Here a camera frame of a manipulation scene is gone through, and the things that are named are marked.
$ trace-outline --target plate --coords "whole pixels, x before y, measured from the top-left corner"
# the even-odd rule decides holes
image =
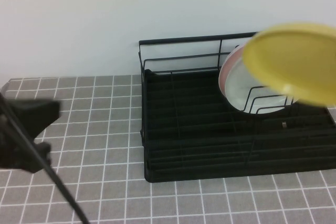
[[[242,61],[244,46],[238,46],[228,55],[219,73],[219,88],[228,102],[236,109],[251,114],[271,113],[283,109],[283,105],[290,105],[292,97],[279,96],[268,87],[251,90],[262,84],[249,73]]]
[[[336,103],[336,29],[282,24],[258,33],[243,61],[261,83],[313,105]]]

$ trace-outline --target black cable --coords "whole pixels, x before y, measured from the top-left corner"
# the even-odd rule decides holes
[[[30,140],[29,135],[27,134],[24,127],[21,125],[15,113],[12,111],[10,106],[8,105],[6,99],[0,93],[0,109],[3,114],[6,116],[7,120],[11,123],[15,131],[12,131],[6,125],[6,122],[0,120],[0,127],[4,132],[10,134],[13,137],[14,141],[23,148],[24,151],[29,153],[32,158],[36,160],[36,162],[47,172],[50,179],[55,183],[58,190],[61,192],[63,197],[69,202],[70,206],[74,209],[78,218],[82,221],[83,224],[90,224],[89,220],[85,216],[84,212],[80,208],[80,206],[76,203],[75,199],[63,184],[62,180],[58,177],[55,171],[48,165],[48,163],[44,160],[44,158],[39,154],[34,146],[33,142]]]

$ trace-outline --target black wire rack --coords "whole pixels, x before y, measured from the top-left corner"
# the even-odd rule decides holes
[[[285,98],[281,106],[261,107],[250,89],[242,111],[218,87],[223,44],[255,33],[142,40],[142,144],[149,182],[265,175],[336,168],[336,127],[328,109]],[[217,53],[142,59],[141,47],[218,41]],[[218,57],[216,66],[192,69],[147,69],[146,63]],[[281,110],[261,114],[262,110]]]

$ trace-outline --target gray tile countertop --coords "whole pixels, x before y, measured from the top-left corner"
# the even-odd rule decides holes
[[[150,184],[140,76],[11,80],[9,98],[62,100],[36,142],[94,224],[332,224],[336,169]],[[79,223],[44,171],[0,170],[0,223]]]

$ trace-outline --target white plate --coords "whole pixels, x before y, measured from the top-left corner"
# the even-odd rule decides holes
[[[250,89],[252,87],[262,86],[262,84],[254,79],[245,67],[241,59],[243,47],[244,45],[241,45],[233,50],[220,70],[218,78],[219,88],[228,102],[236,109],[244,110],[244,112],[251,114],[275,112],[283,109],[283,107],[274,108],[275,106],[283,106],[285,103],[286,105],[290,105],[292,97],[286,99],[285,95],[254,99],[256,97],[278,95],[268,87],[252,89],[248,98]]]

